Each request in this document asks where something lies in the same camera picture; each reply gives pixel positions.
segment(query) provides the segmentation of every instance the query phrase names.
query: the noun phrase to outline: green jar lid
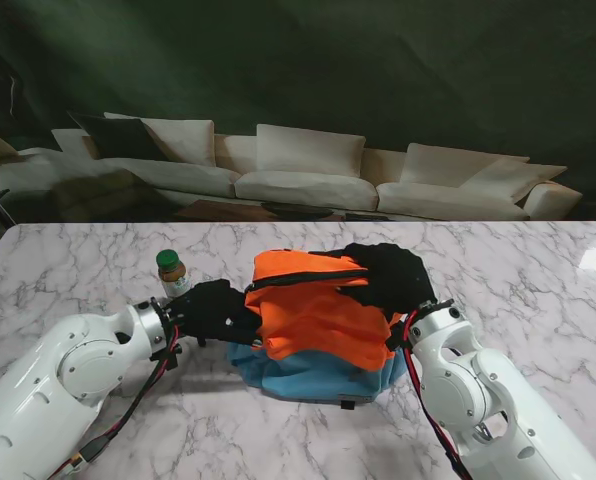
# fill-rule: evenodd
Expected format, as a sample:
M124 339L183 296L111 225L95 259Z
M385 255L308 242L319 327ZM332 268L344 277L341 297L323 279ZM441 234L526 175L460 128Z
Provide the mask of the green jar lid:
M179 263L178 254L173 250L162 250L156 255L156 264L161 270L175 270Z

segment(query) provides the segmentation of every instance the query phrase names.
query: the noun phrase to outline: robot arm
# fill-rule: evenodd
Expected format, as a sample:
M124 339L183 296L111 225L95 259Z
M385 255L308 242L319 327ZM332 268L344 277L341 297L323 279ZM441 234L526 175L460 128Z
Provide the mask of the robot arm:
M57 323L0 379L0 480L48 478L127 369L163 349L165 339L147 302Z
M0 480L46 480L60 470L131 365L158 359L163 369L154 369L152 376L175 365L174 331L259 342L257 319L244 311L241 297L219 280L197 285L164 310L152 298L112 316L71 315L59 321L0 379ZM145 384L145 392L152 384ZM99 437L91 459L115 429ZM77 461L90 460L85 457Z
M422 366L422 404L473 480L596 480L587 449L505 355L478 343L456 308L415 322L408 338ZM446 359L448 350L460 355ZM499 413L507 428L494 438L483 424Z

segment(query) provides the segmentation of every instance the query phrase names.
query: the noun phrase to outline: dark wall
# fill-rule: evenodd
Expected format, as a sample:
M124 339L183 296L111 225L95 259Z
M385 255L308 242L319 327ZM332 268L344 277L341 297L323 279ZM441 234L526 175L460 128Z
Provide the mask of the dark wall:
M0 55L0 137L17 150L55 146L51 132L35 118L23 91L22 78Z
M274 123L527 154L596 188L596 1L0 0L0 52L48 127Z

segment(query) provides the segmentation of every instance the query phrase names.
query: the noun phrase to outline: coffee table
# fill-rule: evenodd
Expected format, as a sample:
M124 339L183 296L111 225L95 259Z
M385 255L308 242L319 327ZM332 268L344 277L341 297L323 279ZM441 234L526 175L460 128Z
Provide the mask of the coffee table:
M260 205L197 200L174 215L182 221L201 222L287 222L295 221L279 217ZM342 222L342 215L319 218L319 222Z

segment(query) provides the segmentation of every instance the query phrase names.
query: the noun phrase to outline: marble table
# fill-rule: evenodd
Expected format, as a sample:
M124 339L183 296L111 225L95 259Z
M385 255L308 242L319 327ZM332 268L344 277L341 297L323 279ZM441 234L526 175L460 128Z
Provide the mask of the marble table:
M20 225L0 241L0 376L58 318L161 295L156 253L194 282L244 288L272 248L397 242L421 255L439 298L509 355L596 456L596 223ZM455 478L404 377L369 405L283 402L247 388L225 346L184 339L180 367L81 479ZM152 365L112 393L93 433L129 405Z

